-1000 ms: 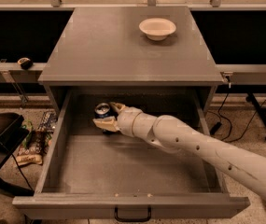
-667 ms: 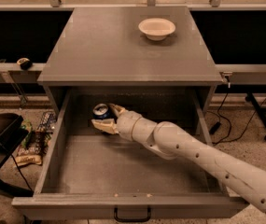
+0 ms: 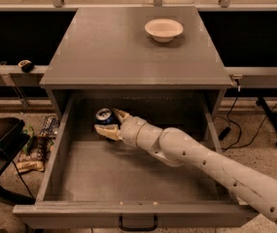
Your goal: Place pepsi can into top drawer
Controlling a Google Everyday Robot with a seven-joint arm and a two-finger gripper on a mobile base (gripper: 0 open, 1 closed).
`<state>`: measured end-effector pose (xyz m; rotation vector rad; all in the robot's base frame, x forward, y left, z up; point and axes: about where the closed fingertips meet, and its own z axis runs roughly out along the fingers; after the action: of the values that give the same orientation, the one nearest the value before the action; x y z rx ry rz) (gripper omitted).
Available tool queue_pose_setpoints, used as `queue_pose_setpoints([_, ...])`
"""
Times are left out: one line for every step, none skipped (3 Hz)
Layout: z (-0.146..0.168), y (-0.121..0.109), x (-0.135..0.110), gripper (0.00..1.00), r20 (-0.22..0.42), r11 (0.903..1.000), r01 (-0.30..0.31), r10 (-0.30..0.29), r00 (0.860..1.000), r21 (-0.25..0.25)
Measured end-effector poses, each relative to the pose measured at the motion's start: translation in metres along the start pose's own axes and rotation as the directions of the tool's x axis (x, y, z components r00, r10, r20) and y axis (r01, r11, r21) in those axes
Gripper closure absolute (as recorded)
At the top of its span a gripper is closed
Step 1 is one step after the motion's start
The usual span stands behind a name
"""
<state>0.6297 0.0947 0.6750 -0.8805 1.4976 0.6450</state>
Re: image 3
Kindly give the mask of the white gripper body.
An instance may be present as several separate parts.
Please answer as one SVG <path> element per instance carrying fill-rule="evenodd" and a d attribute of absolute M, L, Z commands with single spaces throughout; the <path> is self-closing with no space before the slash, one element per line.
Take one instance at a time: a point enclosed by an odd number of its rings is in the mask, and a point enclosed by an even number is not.
<path fill-rule="evenodd" d="M 144 119 L 138 116 L 130 116 L 126 118 L 121 124 L 121 137 L 123 142 L 131 147 L 136 147 L 138 132 L 146 123 L 147 122 Z"/>

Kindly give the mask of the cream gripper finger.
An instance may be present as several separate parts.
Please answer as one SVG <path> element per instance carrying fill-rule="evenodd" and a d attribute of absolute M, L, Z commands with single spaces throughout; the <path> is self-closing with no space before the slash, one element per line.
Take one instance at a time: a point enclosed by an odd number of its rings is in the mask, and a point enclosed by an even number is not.
<path fill-rule="evenodd" d="M 119 141 L 122 139 L 120 129 L 116 124 L 95 124 L 94 128 L 98 134 L 111 140 Z"/>
<path fill-rule="evenodd" d="M 120 123 L 124 123 L 128 118 L 131 117 L 131 114 L 120 109 L 113 109 L 113 113 Z"/>

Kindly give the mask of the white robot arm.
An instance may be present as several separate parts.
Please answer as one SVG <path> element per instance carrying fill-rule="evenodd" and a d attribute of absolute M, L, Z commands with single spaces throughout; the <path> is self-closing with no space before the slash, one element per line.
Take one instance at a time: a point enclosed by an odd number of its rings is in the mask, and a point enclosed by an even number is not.
<path fill-rule="evenodd" d="M 198 168 L 277 224 L 276 179 L 209 150 L 178 128 L 162 129 L 119 109 L 103 108 L 95 119 L 98 134 L 145 150 L 168 166 Z"/>

